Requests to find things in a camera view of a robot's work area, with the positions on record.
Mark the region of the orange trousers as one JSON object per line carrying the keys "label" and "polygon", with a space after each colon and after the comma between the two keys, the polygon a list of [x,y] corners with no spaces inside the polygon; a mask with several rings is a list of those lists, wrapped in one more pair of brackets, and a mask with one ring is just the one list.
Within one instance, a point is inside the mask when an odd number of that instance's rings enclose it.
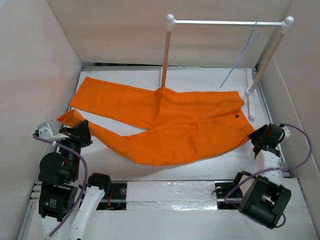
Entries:
{"label": "orange trousers", "polygon": [[142,133],[121,136],[93,122],[90,134],[132,162],[150,166],[189,164],[230,152],[254,128],[236,91],[148,90],[87,77],[58,122],[74,127],[81,112],[112,119]]}

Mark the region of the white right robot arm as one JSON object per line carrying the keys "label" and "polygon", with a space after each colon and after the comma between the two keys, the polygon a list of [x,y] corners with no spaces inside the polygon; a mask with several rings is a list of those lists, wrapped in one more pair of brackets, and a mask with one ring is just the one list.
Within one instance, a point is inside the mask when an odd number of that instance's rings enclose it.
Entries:
{"label": "white right robot arm", "polygon": [[231,184],[231,191],[242,197],[238,211],[269,229],[274,229],[283,215],[292,196],[282,184],[279,143],[290,136],[283,124],[265,124],[248,135],[253,144],[257,174],[248,181],[237,180]]}

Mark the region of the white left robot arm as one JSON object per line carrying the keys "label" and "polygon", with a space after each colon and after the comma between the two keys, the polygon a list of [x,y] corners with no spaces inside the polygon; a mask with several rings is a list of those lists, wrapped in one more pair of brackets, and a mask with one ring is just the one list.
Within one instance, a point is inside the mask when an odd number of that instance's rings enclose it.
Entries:
{"label": "white left robot arm", "polygon": [[113,193],[111,178],[88,174],[82,148],[92,144],[89,122],[57,129],[51,121],[38,125],[33,138],[58,147],[40,161],[38,213],[47,240],[83,240],[100,201]]}

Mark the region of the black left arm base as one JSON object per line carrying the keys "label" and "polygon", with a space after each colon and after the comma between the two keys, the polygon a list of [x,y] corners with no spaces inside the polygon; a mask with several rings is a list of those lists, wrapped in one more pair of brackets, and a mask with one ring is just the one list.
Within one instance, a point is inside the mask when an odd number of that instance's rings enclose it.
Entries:
{"label": "black left arm base", "polygon": [[125,181],[111,183],[111,192],[106,193],[97,210],[121,211],[127,209],[127,185]]}

